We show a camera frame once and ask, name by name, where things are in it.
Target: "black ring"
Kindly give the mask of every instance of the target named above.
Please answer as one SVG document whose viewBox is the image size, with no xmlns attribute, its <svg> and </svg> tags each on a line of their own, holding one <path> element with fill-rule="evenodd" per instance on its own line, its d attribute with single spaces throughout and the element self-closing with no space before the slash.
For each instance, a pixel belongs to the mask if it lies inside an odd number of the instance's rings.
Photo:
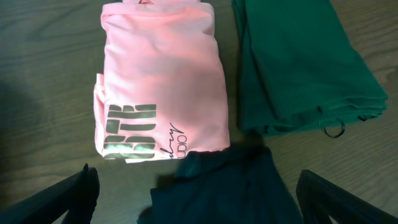
<svg viewBox="0 0 398 224">
<path fill-rule="evenodd" d="M 328 137 L 330 137 L 330 138 L 338 138 L 338 137 L 340 137 L 340 136 L 342 136 L 343 134 L 344 134 L 344 132 L 346 131 L 346 124 L 342 121 L 342 120 L 340 120 L 340 119 L 338 119 L 338 118 L 336 118 L 339 122 L 340 122 L 340 124 L 341 124 L 341 131 L 340 131 L 340 133 L 339 134 L 337 134 L 336 136 L 331 136 L 330 134 L 328 134 L 328 131 L 326 130 L 326 127 L 323 127 L 323 132 L 328 136 Z"/>
</svg>

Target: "pink shirt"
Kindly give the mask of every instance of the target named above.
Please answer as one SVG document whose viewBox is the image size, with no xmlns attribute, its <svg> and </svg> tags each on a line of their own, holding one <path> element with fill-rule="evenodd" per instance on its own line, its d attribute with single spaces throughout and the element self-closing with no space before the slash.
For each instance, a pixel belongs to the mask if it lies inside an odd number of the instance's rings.
<svg viewBox="0 0 398 224">
<path fill-rule="evenodd" d="M 229 146 L 214 10 L 187 0 L 103 6 L 104 74 L 94 89 L 95 144 L 105 159 L 179 159 Z"/>
</svg>

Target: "folded green shirt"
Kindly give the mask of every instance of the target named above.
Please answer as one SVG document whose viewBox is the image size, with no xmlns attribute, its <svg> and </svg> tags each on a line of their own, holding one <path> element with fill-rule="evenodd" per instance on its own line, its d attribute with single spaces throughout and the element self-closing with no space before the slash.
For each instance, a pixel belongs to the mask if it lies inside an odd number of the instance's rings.
<svg viewBox="0 0 398 224">
<path fill-rule="evenodd" d="M 327 0 L 233 0 L 239 127 L 264 135 L 376 118 L 387 95 Z"/>
</svg>

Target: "wood grain surface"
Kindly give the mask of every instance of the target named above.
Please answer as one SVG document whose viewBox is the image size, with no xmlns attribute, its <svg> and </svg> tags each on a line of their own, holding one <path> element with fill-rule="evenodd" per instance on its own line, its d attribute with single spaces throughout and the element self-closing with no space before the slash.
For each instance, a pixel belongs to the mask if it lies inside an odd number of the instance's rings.
<svg viewBox="0 0 398 224">
<path fill-rule="evenodd" d="M 209 0 L 226 75 L 232 142 L 236 127 L 238 35 L 230 0 Z M 0 2 L 0 209 L 80 171 L 96 167 L 101 183 L 93 223 L 135 223 L 151 204 L 149 189 L 178 161 L 106 161 L 94 147 L 93 87 L 103 71 L 106 0 Z M 265 138 L 292 195 L 310 169 L 398 216 L 398 1 L 333 0 L 353 47 L 389 95 L 379 119 Z"/>
</svg>

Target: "dark teal garment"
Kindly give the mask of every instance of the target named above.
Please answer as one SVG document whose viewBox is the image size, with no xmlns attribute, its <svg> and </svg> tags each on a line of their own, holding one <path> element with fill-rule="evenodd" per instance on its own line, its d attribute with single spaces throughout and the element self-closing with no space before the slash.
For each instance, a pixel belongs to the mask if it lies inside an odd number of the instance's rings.
<svg viewBox="0 0 398 224">
<path fill-rule="evenodd" d="M 387 95 L 327 0 L 233 0 L 241 40 L 239 127 L 260 134 L 364 121 Z"/>
<path fill-rule="evenodd" d="M 138 224 L 303 224 L 265 147 L 190 152 Z"/>
</svg>

